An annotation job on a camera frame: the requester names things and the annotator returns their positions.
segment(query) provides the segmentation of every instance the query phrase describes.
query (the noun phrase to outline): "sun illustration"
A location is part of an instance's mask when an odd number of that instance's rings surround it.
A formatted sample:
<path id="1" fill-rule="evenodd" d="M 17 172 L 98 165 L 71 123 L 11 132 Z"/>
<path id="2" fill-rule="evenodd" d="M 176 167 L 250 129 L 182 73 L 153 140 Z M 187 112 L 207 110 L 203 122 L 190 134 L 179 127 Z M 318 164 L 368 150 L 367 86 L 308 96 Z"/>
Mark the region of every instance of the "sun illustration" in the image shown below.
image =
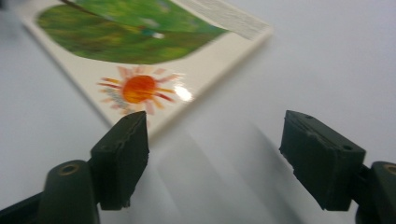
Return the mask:
<path id="1" fill-rule="evenodd" d="M 166 74 L 166 69 L 155 68 L 150 65 L 139 65 L 132 68 L 119 66 L 118 69 L 121 80 L 104 77 L 102 78 L 103 82 L 98 83 L 98 85 L 105 87 L 101 92 L 106 93 L 108 96 L 103 102 L 112 103 L 111 107 L 120 109 L 121 114 L 125 115 L 135 111 L 146 110 L 148 114 L 153 115 L 153 105 L 163 109 L 164 106 L 161 101 L 175 101 L 169 95 L 173 95 L 176 92 L 160 86 L 165 82 L 178 78 L 178 75 L 172 74 L 167 77 L 161 77 L 161 75 Z"/>

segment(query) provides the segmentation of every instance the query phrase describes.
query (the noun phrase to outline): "sun rays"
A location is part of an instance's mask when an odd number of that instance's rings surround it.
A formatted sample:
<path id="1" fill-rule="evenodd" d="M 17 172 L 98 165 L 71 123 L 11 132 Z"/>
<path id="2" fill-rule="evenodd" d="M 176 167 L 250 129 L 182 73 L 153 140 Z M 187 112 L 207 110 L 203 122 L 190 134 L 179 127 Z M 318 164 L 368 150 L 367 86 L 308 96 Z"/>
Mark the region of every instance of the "sun rays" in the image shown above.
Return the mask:
<path id="1" fill-rule="evenodd" d="M 176 92 L 162 88 L 161 85 L 178 78 L 178 75 L 166 74 L 163 68 L 155 68 L 150 65 L 139 65 L 132 68 L 118 67 L 120 80 L 104 77 L 98 85 L 105 87 L 101 92 L 108 98 L 102 102 L 111 103 L 114 109 L 120 109 L 121 114 L 130 114 L 135 111 L 146 110 L 150 115 L 154 114 L 154 107 L 163 109 L 163 102 L 174 102 L 172 98 Z"/>

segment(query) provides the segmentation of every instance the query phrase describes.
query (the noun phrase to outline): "white table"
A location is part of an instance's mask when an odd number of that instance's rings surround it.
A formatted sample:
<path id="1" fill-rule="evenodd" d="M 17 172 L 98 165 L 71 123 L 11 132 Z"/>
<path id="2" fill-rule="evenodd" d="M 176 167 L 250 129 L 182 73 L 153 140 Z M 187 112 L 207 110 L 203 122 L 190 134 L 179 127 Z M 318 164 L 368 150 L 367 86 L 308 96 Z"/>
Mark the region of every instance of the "white table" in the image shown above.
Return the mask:
<path id="1" fill-rule="evenodd" d="M 87 160 L 110 126 L 0 11 L 0 209 L 42 190 L 47 171 Z M 150 145 L 121 212 L 102 223 L 354 223 L 321 211 L 277 149 L 287 109 L 396 161 L 396 2 L 229 0 L 274 36 Z"/>

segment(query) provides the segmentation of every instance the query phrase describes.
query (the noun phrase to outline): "book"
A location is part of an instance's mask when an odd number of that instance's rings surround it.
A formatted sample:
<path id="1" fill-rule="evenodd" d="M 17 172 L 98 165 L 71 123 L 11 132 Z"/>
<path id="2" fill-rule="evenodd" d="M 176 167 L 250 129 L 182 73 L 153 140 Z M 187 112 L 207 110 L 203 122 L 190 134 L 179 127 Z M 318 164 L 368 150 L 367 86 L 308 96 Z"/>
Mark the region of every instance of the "book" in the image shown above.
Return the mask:
<path id="1" fill-rule="evenodd" d="M 111 125 L 145 110 L 149 138 L 273 32 L 220 0 L 31 0 L 18 14 Z"/>

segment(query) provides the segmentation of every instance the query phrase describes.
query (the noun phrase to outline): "book cover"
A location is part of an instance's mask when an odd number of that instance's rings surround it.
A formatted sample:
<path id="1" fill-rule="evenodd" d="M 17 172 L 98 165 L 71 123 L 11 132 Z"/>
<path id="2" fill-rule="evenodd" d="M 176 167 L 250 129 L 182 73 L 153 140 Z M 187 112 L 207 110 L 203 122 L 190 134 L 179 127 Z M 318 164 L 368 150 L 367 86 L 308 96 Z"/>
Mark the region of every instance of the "book cover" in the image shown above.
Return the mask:
<path id="1" fill-rule="evenodd" d="M 220 0 L 31 0 L 18 13 L 110 124 L 145 110 L 150 137 L 272 33 Z"/>

